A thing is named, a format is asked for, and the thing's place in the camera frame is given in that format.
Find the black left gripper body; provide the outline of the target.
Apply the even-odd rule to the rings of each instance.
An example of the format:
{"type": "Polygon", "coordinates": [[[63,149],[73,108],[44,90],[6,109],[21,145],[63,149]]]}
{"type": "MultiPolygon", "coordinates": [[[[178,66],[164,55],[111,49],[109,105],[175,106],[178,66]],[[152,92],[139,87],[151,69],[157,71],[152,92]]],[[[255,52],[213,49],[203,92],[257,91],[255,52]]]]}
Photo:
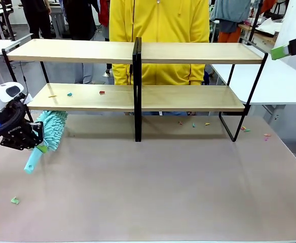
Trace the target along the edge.
{"type": "Polygon", "coordinates": [[[20,100],[12,100],[4,110],[7,115],[3,123],[1,146],[17,150],[31,149],[39,144],[39,138],[33,131],[33,118],[27,105],[20,100]]]}

